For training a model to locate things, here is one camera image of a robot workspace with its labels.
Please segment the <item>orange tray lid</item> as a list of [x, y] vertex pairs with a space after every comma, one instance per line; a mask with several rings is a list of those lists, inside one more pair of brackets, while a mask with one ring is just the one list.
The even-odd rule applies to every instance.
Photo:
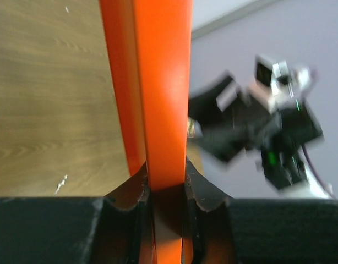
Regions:
[[101, 1], [130, 174], [146, 165], [155, 263], [180, 263], [192, 1]]

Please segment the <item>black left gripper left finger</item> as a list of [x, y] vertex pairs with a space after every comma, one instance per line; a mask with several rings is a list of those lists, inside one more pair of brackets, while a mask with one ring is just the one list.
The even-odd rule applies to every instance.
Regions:
[[150, 263], [146, 167], [102, 197], [0, 197], [0, 263]]

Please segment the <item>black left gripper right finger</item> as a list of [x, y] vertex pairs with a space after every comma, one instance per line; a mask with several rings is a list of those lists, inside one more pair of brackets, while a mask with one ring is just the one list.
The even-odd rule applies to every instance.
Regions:
[[338, 263], [338, 201], [234, 199], [186, 163], [185, 263]]

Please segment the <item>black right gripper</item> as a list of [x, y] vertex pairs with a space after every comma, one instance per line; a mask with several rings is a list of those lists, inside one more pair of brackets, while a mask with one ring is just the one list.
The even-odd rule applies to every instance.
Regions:
[[306, 104], [269, 114], [225, 72], [189, 99], [188, 117], [201, 125], [202, 149], [221, 162], [256, 149], [265, 178], [277, 190], [308, 182], [298, 151], [323, 132]]

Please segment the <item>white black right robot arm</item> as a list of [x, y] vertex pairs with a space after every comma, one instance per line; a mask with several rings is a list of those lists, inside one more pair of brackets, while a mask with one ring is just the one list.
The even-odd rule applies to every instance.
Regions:
[[306, 152], [323, 136], [304, 98], [312, 82], [301, 71], [243, 88], [226, 75], [189, 99], [189, 120], [201, 128], [190, 141], [222, 163], [257, 150], [265, 179], [283, 196], [330, 199]]

